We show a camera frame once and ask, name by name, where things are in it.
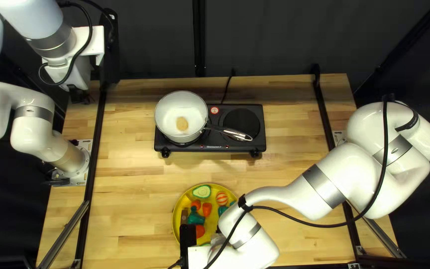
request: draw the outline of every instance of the wooden tabletop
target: wooden tabletop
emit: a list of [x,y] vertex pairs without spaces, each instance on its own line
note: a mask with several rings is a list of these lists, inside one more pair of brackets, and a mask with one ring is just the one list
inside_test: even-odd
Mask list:
[[[222,184],[237,196],[255,188],[289,184],[328,153],[312,76],[240,76],[231,79],[225,103],[263,104],[267,150],[260,159],[248,153],[173,152],[163,159],[153,149],[156,102],[186,89],[208,103],[222,99],[227,77],[123,80],[107,96],[89,218],[84,268],[167,268],[179,257],[171,214],[182,193],[204,182]],[[345,130],[356,109],[345,74],[321,76],[321,88],[333,130]],[[97,90],[91,91],[95,100]],[[63,135],[90,139],[97,102],[69,105]],[[37,263],[47,253],[75,210],[85,187],[52,188]],[[293,216],[298,212],[266,202]],[[270,211],[253,215],[280,250],[275,266],[345,263],[354,260],[346,227],[323,229],[293,222]],[[316,223],[345,221],[336,207]],[[376,220],[395,241],[389,218]],[[362,220],[356,223],[361,244],[372,255],[389,256]],[[78,230],[52,268],[68,268]]]

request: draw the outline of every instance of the toy avocado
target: toy avocado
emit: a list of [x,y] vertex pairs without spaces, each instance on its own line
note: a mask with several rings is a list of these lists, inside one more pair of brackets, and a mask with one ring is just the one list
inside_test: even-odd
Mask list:
[[210,194],[212,194],[212,189],[208,185],[198,186],[192,191],[192,195],[202,199],[210,197]]

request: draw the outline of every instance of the double burner stove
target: double burner stove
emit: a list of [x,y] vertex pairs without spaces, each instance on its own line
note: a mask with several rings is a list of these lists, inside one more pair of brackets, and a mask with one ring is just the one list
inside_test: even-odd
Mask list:
[[172,151],[248,152],[253,158],[267,149],[262,105],[207,105],[208,123],[233,128],[250,135],[252,141],[238,141],[219,132],[205,130],[196,140],[178,144],[155,127],[154,149],[168,158]]

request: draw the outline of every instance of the stainless steel handle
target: stainless steel handle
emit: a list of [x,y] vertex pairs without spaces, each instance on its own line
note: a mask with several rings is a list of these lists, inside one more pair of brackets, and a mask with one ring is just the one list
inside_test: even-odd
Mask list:
[[232,128],[207,124],[204,127],[204,129],[219,132],[223,135],[229,136],[229,137],[234,138],[238,141],[252,141],[253,140],[253,138],[251,136],[249,136],[245,133],[242,133],[241,131],[237,131],[235,129],[232,129]]

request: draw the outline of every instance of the saucepan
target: saucepan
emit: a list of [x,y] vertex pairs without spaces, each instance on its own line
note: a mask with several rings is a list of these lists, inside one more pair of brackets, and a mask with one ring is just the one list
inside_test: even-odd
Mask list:
[[197,94],[179,90],[160,99],[155,107],[155,125],[171,141],[186,144],[196,140],[204,130],[220,132],[237,141],[253,138],[232,128],[209,124],[208,108]]

